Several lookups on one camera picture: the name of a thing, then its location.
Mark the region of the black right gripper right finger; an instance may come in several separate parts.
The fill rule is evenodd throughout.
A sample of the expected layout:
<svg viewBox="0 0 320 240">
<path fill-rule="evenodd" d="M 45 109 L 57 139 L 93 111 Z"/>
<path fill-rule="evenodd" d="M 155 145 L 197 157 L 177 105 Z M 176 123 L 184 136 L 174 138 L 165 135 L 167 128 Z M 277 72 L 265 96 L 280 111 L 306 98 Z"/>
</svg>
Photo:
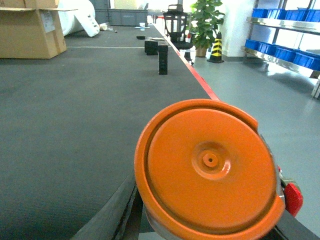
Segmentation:
<svg viewBox="0 0 320 240">
<path fill-rule="evenodd" d="M 273 240 L 318 240 L 319 237 L 296 219 L 304 203 L 304 197 L 297 183 L 283 176 L 278 170 L 283 190 L 285 211 L 272 230 Z"/>
</svg>

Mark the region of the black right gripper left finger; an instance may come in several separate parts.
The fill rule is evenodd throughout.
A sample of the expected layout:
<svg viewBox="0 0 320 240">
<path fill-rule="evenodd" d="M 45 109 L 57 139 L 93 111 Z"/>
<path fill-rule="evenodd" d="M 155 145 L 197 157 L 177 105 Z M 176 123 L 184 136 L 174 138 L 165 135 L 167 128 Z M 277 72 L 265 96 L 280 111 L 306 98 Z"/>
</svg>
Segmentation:
<svg viewBox="0 0 320 240">
<path fill-rule="evenodd" d="M 101 210 L 86 223 L 73 240 L 137 240 L 143 201 L 135 176 L 129 174 Z"/>
</svg>

